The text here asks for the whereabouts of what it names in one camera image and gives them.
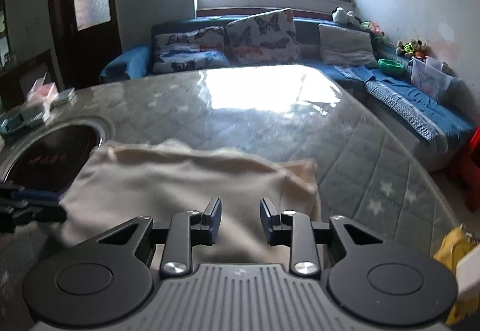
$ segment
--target yellow bag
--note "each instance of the yellow bag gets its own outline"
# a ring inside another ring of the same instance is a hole
[[[457,271],[457,263],[466,254],[478,245],[478,241],[468,235],[462,226],[455,228],[443,238],[442,245],[434,259],[447,266],[453,274]],[[479,309],[479,296],[468,301],[457,301],[448,315],[447,325],[452,325],[463,320]]]

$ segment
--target door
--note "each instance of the door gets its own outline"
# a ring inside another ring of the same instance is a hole
[[[122,53],[115,0],[49,0],[50,24],[65,87],[98,85]]]

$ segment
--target round table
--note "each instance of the round table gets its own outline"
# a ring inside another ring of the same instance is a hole
[[[79,117],[100,119],[122,143],[174,138],[194,149],[234,147],[271,161],[314,158],[322,220],[344,215],[424,254],[458,224],[431,177],[390,131],[306,66],[191,71],[86,88],[74,104],[55,109],[46,127]],[[4,165],[31,137],[6,144]],[[22,278],[56,250],[35,225],[0,237],[2,330],[31,326]]]

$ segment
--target green bowl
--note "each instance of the green bowl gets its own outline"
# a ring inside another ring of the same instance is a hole
[[[389,59],[379,59],[378,66],[385,75],[393,76],[395,78],[402,76],[405,72],[405,67],[403,64]]]

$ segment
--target blue sofa armrest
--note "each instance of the blue sofa armrest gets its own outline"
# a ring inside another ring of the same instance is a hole
[[[100,73],[101,83],[143,78],[148,73],[152,47],[140,45],[112,60]]]

